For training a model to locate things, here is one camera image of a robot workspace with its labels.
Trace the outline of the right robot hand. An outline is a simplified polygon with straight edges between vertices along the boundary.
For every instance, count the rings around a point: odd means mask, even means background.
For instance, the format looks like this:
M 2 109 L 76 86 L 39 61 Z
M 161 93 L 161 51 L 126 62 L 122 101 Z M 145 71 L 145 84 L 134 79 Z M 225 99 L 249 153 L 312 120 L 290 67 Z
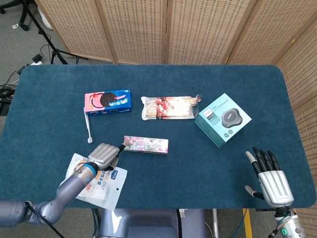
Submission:
M 253 153 L 245 152 L 256 176 L 261 192 L 246 185 L 245 190 L 252 196 L 264 200 L 271 208 L 292 205 L 294 197 L 284 171 L 271 151 L 259 150 L 253 147 Z

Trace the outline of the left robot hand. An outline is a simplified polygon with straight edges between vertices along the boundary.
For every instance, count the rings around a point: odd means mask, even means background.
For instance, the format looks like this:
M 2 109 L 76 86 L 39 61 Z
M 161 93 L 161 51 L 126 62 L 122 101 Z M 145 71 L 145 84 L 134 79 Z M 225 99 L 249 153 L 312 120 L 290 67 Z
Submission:
M 113 171 L 119 160 L 119 153 L 129 146 L 129 142 L 124 142 L 120 146 L 101 143 L 88 156 L 87 163 L 96 171 Z

